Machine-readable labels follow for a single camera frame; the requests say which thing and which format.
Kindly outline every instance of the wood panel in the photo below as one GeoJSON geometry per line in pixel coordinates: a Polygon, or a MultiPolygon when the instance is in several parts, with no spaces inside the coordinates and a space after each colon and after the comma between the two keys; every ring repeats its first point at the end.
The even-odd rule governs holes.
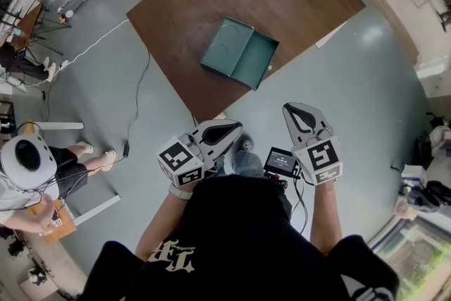
{"type": "Polygon", "coordinates": [[[280,42],[273,73],[363,7],[360,0],[143,0],[128,17],[188,109],[205,121],[248,92],[199,64],[226,16],[280,42]]]}

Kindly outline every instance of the open box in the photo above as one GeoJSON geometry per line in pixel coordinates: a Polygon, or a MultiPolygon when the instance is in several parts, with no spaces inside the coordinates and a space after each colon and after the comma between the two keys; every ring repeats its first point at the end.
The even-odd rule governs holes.
{"type": "Polygon", "coordinates": [[[278,44],[250,25],[225,18],[200,63],[257,90],[278,44]]]}

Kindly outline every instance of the gray floor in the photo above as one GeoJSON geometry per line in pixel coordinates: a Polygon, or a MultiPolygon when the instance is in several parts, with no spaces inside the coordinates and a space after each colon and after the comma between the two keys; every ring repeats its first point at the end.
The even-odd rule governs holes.
{"type": "MultiPolygon", "coordinates": [[[[73,29],[55,33],[54,44],[64,49],[67,59],[73,59],[124,20],[139,1],[88,0],[71,20],[73,29]]],[[[135,112],[136,83],[146,61],[147,50],[125,23],[67,68],[51,92],[51,120],[82,121],[85,129],[47,132],[47,141],[67,146],[85,139],[97,154],[109,147],[120,154],[135,112]]],[[[316,106],[333,125],[345,162],[345,175],[337,182],[343,231],[371,238],[390,218],[397,197],[399,175],[390,165],[406,157],[421,132],[427,108],[414,69],[385,18],[369,4],[325,46],[308,49],[265,80],[257,92],[247,93],[226,110],[229,118],[243,122],[262,159],[271,146],[291,147],[282,115],[285,102],[316,106]]],[[[18,117],[38,117],[40,104],[17,105],[18,117]]],[[[130,136],[130,158],[111,172],[93,177],[87,187],[70,196],[70,205],[80,211],[109,198],[111,188],[122,197],[63,239],[84,271],[90,270],[107,240],[134,249],[168,187],[156,151],[171,136],[191,127],[190,112],[152,59],[140,92],[140,117],[130,136]]],[[[296,201],[292,185],[288,197],[296,201]]],[[[311,187],[306,186],[304,198],[311,218],[311,187]]],[[[292,223],[299,229],[303,222],[299,210],[292,223]]]]}

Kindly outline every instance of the shoe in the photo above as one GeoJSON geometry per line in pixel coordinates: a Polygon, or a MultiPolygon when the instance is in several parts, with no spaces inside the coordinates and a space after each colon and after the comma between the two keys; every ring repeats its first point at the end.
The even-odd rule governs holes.
{"type": "Polygon", "coordinates": [[[51,82],[54,79],[54,75],[56,72],[56,63],[52,63],[48,68],[47,72],[49,72],[49,76],[47,77],[47,82],[51,82]]]}
{"type": "Polygon", "coordinates": [[[50,58],[48,56],[46,56],[44,59],[44,63],[42,63],[42,65],[44,66],[44,71],[49,69],[49,64],[50,64],[50,58]]]}
{"type": "Polygon", "coordinates": [[[91,153],[94,152],[94,147],[92,145],[90,145],[89,143],[81,141],[81,142],[78,142],[76,144],[76,146],[80,146],[80,147],[85,148],[85,153],[91,154],[91,153]]]}
{"type": "Polygon", "coordinates": [[[238,143],[238,150],[240,150],[240,151],[246,151],[246,152],[251,152],[251,153],[254,151],[254,141],[247,134],[243,134],[237,143],[238,143]]]}
{"type": "Polygon", "coordinates": [[[107,172],[113,167],[114,160],[116,159],[116,151],[114,149],[110,149],[105,152],[106,155],[106,166],[102,167],[103,172],[107,172]]]}

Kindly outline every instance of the small screen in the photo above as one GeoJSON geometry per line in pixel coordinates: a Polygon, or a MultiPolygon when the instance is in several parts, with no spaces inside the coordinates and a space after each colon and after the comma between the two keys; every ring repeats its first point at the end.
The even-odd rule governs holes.
{"type": "Polygon", "coordinates": [[[286,154],[271,152],[266,164],[282,171],[292,173],[295,169],[296,159],[293,156],[288,156],[286,154]]]}

